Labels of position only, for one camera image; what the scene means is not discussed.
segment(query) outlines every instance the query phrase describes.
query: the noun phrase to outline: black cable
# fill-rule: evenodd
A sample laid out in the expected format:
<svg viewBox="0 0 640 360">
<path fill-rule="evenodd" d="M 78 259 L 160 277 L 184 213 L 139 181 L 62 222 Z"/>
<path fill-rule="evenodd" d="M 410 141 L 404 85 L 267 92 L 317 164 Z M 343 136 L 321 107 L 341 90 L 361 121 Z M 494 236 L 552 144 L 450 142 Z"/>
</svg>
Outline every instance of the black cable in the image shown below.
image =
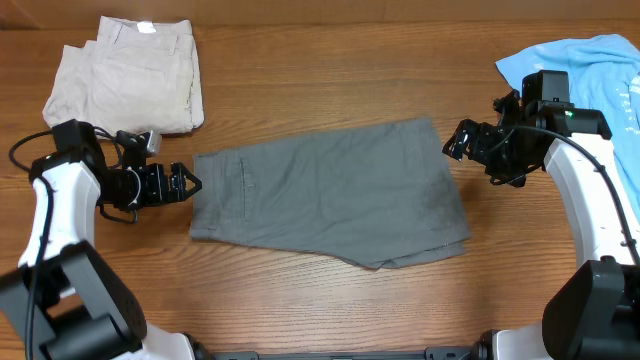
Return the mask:
<svg viewBox="0 0 640 360">
<path fill-rule="evenodd" d="M 116 149 L 116 154 L 118 154 L 118 163 L 115 165 L 111 165 L 109 166 L 109 169 L 117 169 L 120 167 L 120 165 L 122 165 L 122 151 L 120 151 L 120 146 L 118 145 L 118 141 L 116 140 L 115 137 L 111 136 L 105 129 L 99 127 L 99 126 L 94 126 L 93 127 L 95 129 L 95 133 L 96 135 L 100 135 L 104 138 L 107 138 L 111 141 L 111 143 L 113 144 L 113 147 Z"/>
<path fill-rule="evenodd" d="M 22 165 L 18 160 L 16 160 L 15 158 L 16 150 L 18 150 L 18 148 L 24 145 L 24 143 L 26 143 L 27 141 L 33 140 L 35 138 L 39 138 L 41 136 L 49 135 L 49 134 L 51 134 L 51 130 L 42 131 L 33 135 L 29 135 L 26 138 L 18 141 L 17 143 L 15 143 L 15 145 L 11 147 L 11 149 L 9 149 L 9 160 L 11 160 L 13 165 L 17 166 L 18 168 L 26 172 L 29 172 L 31 169 L 28 166 Z"/>
<path fill-rule="evenodd" d="M 636 241 L 633 239 L 631 235 L 631 230 L 629 229 L 629 224 L 627 223 L 627 218 L 624 214 L 624 208 L 622 207 L 620 196 L 618 195 L 618 192 L 616 191 L 615 185 L 613 185 L 613 181 L 611 181 L 609 174 L 607 174 L 607 171 L 604 165 L 600 164 L 600 162 L 593 155 L 591 155 L 591 153 L 589 153 L 585 148 L 580 146 L 578 143 L 567 138 L 566 136 L 562 136 L 553 131 L 540 129 L 532 126 L 519 126 L 519 125 L 504 126 L 502 128 L 537 132 L 537 133 L 551 136 L 555 139 L 564 141 L 565 143 L 571 145 L 573 148 L 578 150 L 585 158 L 587 158 L 587 160 L 589 160 L 595 166 L 596 170 L 600 173 L 600 175 L 602 176 L 602 179 L 607 185 L 607 188 L 609 189 L 609 193 L 611 194 L 611 199 L 613 200 L 613 204 L 615 205 L 616 212 L 618 213 L 618 219 L 620 220 L 620 226 L 622 227 L 622 233 L 624 234 L 624 239 L 625 239 L 627 248 L 629 248 L 629 252 L 631 253 L 633 262 L 636 265 L 640 265 L 640 255 L 638 255 L 638 249 L 636 248 Z"/>
<path fill-rule="evenodd" d="M 507 143 L 507 140 L 509 140 L 509 138 L 511 137 L 511 135 L 513 135 L 513 132 L 514 132 L 514 131 L 515 131 L 515 130 L 513 130 L 513 129 L 512 129 L 512 130 L 509 132 L 509 134 L 507 134 L 507 136 L 506 136 L 504 139 L 500 140 L 500 142 L 499 142 L 499 143 L 495 144 L 491 149 L 487 150 L 487 153 L 492 153 L 492 152 L 494 152 L 494 151 L 498 150 L 498 148 L 500 148 L 502 145 L 506 144 L 506 143 Z"/>
<path fill-rule="evenodd" d="M 38 176 L 37 179 L 42 181 L 47 188 L 47 215 L 44 220 L 44 228 L 42 229 L 42 236 L 40 236 L 40 249 L 36 257 L 36 262 L 33 265 L 31 271 L 31 285 L 29 286 L 29 298 L 27 300 L 27 325 L 25 329 L 25 357 L 27 360 L 33 360 L 33 318 L 35 313 L 35 294 L 38 286 L 38 280 L 40 278 L 41 265 L 44 260 L 44 254 L 49 244 L 49 232 L 51 230 L 51 219 L 53 218 L 53 188 L 51 184 L 43 176 Z"/>
<path fill-rule="evenodd" d="M 35 138 L 39 138 L 41 136 L 51 134 L 51 130 L 39 132 L 33 135 L 29 135 L 24 139 L 18 141 L 9 149 L 9 160 L 21 170 L 29 173 L 31 169 L 23 164 L 21 164 L 15 158 L 15 152 L 18 148 L 24 143 L 33 140 Z M 51 231 L 51 219 L 53 218 L 53 188 L 51 184 L 45 179 L 42 175 L 38 176 L 37 179 L 42 181 L 45 188 L 47 189 L 47 213 L 44 219 L 44 227 L 42 229 L 42 236 L 40 236 L 40 248 L 38 249 L 38 254 L 36 255 L 36 261 L 31 270 L 31 284 L 29 285 L 29 297 L 27 298 L 27 322 L 25 326 L 25 347 L 24 353 L 25 358 L 27 360 L 33 359 L 33 321 L 34 321 L 34 313 L 35 313 L 35 293 L 36 288 L 38 286 L 38 280 L 40 279 L 41 264 L 44 260 L 44 255 L 47 250 L 47 245 L 49 244 L 49 232 Z"/>
<path fill-rule="evenodd" d="M 527 176 L 528 174 L 531 174 L 532 172 L 538 170 L 540 167 L 542 167 L 542 164 L 534 165 L 534 166 L 528 168 L 527 170 L 525 170 L 524 173 L 522 173 L 522 174 L 520 174 L 520 175 L 518 175 L 518 176 L 516 176 L 514 178 L 511 178 L 509 180 L 495 181 L 496 178 L 494 178 L 492 176 L 491 179 L 489 179 L 489 182 L 491 183 L 491 185 L 496 185 L 496 186 L 497 185 L 504 185 L 504 184 L 511 184 L 512 182 L 514 182 L 514 181 L 516 181 L 518 179 L 521 179 L 521 178 Z"/>
<path fill-rule="evenodd" d="M 127 220 L 127 219 L 122 219 L 116 216 L 112 216 L 107 214 L 106 210 L 104 209 L 104 204 L 98 204 L 98 207 L 100 208 L 100 215 L 102 215 L 103 218 L 107 219 L 107 220 L 111 220 L 111 221 L 115 221 L 115 222 L 119 222 L 119 223 L 123 223 L 123 224 L 136 224 L 138 223 L 138 211 L 137 210 L 133 210 L 133 218 L 131 220 Z"/>
</svg>

